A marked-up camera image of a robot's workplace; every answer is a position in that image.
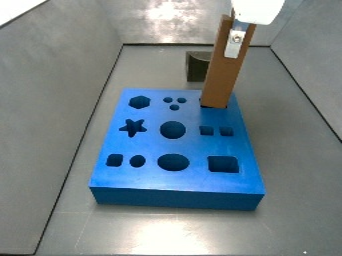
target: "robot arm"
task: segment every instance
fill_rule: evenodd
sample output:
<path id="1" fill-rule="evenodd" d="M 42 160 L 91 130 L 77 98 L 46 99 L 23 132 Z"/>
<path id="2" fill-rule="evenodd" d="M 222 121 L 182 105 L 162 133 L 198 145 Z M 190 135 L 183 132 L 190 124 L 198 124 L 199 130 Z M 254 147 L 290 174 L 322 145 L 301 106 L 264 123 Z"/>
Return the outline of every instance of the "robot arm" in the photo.
<path id="1" fill-rule="evenodd" d="M 277 17 L 285 0 L 232 0 L 234 23 L 230 30 L 225 57 L 238 58 L 250 24 L 269 25 Z"/>

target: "wooden block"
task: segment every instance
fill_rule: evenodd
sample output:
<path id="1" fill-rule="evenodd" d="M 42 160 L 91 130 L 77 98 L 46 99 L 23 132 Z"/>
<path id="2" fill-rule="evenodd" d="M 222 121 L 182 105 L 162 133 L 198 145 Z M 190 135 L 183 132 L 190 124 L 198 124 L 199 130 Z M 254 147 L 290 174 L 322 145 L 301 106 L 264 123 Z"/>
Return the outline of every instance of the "wooden block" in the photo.
<path id="1" fill-rule="evenodd" d="M 233 21 L 234 19 L 228 15 L 222 16 L 221 27 L 217 35 L 217 42 L 206 76 L 205 88 L 201 97 L 201 105 L 206 107 L 228 107 L 230 95 L 233 92 L 252 37 L 257 27 L 254 24 L 250 24 L 249 26 L 238 58 L 226 58 L 225 49 L 230 29 L 233 27 Z"/>

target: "gray floor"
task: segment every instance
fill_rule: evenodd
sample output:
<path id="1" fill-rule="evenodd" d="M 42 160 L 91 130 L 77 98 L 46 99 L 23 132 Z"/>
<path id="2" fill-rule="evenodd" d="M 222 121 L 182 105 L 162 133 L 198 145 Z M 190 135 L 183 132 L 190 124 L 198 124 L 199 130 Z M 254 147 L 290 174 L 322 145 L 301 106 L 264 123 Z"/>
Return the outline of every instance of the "gray floor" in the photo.
<path id="1" fill-rule="evenodd" d="M 252 48 L 237 95 L 268 195 L 256 212 L 97 205 L 87 182 L 122 88 L 198 89 L 186 51 L 126 46 L 38 254 L 340 255 L 342 145 L 269 48 Z"/>

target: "hexagonal hole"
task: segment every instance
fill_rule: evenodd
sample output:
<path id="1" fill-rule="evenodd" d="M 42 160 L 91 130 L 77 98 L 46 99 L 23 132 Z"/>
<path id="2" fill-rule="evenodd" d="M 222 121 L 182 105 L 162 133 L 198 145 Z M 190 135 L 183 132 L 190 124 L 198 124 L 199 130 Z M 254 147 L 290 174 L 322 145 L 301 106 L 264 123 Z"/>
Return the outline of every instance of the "hexagonal hole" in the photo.
<path id="1" fill-rule="evenodd" d="M 146 96 L 137 96 L 130 100 L 130 106 L 137 109 L 142 109 L 150 106 L 151 99 Z"/>

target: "blue foam block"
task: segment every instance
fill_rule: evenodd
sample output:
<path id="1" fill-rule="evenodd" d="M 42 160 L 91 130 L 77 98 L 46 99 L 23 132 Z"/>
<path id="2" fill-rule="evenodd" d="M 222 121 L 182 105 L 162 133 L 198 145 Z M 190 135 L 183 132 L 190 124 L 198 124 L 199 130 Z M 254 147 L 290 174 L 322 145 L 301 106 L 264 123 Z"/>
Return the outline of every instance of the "blue foam block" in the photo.
<path id="1" fill-rule="evenodd" d="M 237 98 L 125 89 L 90 180 L 99 204 L 254 210 L 265 186 Z"/>

